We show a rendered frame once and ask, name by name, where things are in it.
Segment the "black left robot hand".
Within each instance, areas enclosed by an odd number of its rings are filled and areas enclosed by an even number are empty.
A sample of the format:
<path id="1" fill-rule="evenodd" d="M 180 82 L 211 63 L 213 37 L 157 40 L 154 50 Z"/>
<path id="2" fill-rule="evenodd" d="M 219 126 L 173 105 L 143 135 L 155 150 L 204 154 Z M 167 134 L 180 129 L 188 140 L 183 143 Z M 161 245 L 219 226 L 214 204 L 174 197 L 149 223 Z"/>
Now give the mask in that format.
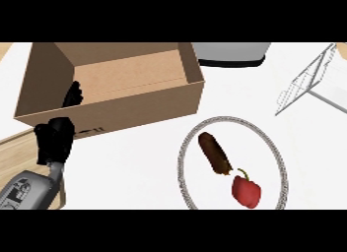
<path id="1" fill-rule="evenodd" d="M 66 117 L 52 118 L 46 124 L 34 128 L 38 145 L 37 164 L 46 165 L 56 161 L 65 163 L 69 155 L 74 125 Z"/>

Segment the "white round placemat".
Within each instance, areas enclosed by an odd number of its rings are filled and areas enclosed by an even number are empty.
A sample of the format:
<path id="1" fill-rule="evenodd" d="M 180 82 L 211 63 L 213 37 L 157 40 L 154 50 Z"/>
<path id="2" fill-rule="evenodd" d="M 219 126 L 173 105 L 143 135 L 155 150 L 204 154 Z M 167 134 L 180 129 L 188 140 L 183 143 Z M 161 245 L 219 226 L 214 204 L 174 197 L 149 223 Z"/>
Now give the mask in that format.
<path id="1" fill-rule="evenodd" d="M 213 172 L 198 136 L 207 132 L 223 150 L 231 165 L 228 175 Z M 245 210 L 231 197 L 235 176 L 260 187 L 256 210 L 281 210 L 287 205 L 288 180 L 277 146 L 259 127 L 241 118 L 216 116 L 191 129 L 177 155 L 177 184 L 191 210 Z"/>

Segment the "red bell pepper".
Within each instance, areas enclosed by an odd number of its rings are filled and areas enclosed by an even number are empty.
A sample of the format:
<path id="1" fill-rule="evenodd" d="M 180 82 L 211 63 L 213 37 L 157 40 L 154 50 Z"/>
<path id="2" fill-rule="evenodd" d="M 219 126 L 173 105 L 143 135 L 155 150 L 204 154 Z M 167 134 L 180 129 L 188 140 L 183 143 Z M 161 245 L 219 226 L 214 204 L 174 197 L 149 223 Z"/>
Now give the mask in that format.
<path id="1" fill-rule="evenodd" d="M 260 200 L 260 187 L 248 180 L 243 169 L 238 169 L 243 175 L 235 175 L 231 184 L 231 196 L 238 204 L 247 209 L 253 209 Z"/>

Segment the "pale wooden cutting board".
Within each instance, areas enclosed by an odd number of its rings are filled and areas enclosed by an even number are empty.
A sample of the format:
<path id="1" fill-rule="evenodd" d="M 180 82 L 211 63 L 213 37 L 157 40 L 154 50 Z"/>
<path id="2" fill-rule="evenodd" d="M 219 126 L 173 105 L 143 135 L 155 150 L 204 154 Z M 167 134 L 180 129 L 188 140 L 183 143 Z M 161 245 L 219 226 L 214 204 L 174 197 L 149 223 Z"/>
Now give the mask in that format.
<path id="1" fill-rule="evenodd" d="M 50 168 L 37 165 L 37 137 L 29 129 L 0 141 L 0 191 L 13 176 L 28 170 L 49 176 Z"/>

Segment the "brown cardboard box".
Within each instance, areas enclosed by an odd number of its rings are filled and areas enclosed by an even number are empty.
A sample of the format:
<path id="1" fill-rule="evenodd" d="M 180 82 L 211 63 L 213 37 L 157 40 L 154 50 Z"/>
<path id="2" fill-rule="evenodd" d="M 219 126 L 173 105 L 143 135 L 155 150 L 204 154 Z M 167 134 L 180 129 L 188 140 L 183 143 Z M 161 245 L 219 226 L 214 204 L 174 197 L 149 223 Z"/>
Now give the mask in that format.
<path id="1" fill-rule="evenodd" d="M 35 42 L 15 119 L 66 117 L 81 139 L 194 114 L 203 86 L 188 42 Z"/>

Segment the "brown sausage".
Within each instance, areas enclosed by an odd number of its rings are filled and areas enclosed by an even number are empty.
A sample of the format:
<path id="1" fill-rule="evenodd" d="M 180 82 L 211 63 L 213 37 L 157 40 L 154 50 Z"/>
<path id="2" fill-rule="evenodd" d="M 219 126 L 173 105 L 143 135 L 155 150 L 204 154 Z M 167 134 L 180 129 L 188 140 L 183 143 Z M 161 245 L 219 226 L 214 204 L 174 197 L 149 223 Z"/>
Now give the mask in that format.
<path id="1" fill-rule="evenodd" d="M 210 162 L 213 172 L 216 174 L 229 175 L 232 168 L 213 135 L 203 132 L 198 136 L 198 144 Z"/>

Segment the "grey appliance with black base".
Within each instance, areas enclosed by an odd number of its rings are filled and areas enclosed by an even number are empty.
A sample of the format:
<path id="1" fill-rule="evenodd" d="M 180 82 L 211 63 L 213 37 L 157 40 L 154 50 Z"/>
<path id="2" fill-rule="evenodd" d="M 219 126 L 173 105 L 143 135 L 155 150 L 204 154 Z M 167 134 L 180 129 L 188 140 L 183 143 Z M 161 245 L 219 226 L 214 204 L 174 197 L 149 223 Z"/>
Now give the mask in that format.
<path id="1" fill-rule="evenodd" d="M 269 42 L 192 43 L 200 65 L 220 68 L 257 67 L 269 45 Z"/>

